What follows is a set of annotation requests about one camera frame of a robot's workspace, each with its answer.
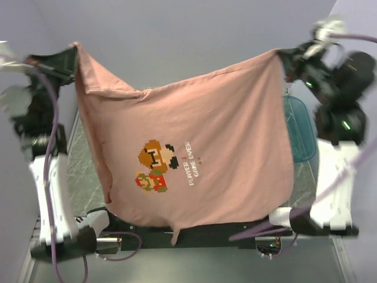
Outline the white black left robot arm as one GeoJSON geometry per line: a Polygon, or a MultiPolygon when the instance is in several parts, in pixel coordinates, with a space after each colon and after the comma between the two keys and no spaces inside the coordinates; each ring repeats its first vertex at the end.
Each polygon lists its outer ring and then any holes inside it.
{"type": "Polygon", "coordinates": [[[70,204],[67,138],[59,123],[58,98],[61,87],[75,81],[77,48],[17,60],[4,41],[1,70],[25,74],[30,81],[6,88],[1,110],[9,116],[37,189],[40,232],[32,258],[56,263],[95,253],[99,235],[113,236],[118,223],[104,209],[77,222],[70,204]]]}

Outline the teal translucent plastic basin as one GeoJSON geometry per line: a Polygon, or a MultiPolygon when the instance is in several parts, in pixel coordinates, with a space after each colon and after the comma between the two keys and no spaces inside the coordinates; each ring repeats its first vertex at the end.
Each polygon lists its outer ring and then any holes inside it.
{"type": "Polygon", "coordinates": [[[307,108],[294,96],[283,96],[283,102],[293,162],[308,162],[315,156],[317,147],[307,108]]]}

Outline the pink t-shirt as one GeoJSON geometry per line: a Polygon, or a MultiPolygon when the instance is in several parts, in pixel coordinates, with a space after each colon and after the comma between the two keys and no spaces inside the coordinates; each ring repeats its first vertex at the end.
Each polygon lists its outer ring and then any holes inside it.
{"type": "Polygon", "coordinates": [[[136,90],[80,43],[82,125],[108,210],[181,230],[263,219],[289,200],[294,165],[276,50],[136,90]]]}

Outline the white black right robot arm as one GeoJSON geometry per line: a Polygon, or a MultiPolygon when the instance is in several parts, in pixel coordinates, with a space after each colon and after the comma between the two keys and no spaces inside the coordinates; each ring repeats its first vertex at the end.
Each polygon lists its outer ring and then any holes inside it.
{"type": "Polygon", "coordinates": [[[305,208],[278,208],[260,218],[259,230],[272,235],[279,226],[309,236],[357,236],[351,216],[356,175],[352,160],[363,144],[367,117],[358,101],[375,81],[376,61],[362,51],[352,51],[335,67],[322,61],[324,51],[304,60],[308,48],[278,51],[291,83],[301,80],[320,102],[315,111],[319,152],[316,197],[305,208]]]}

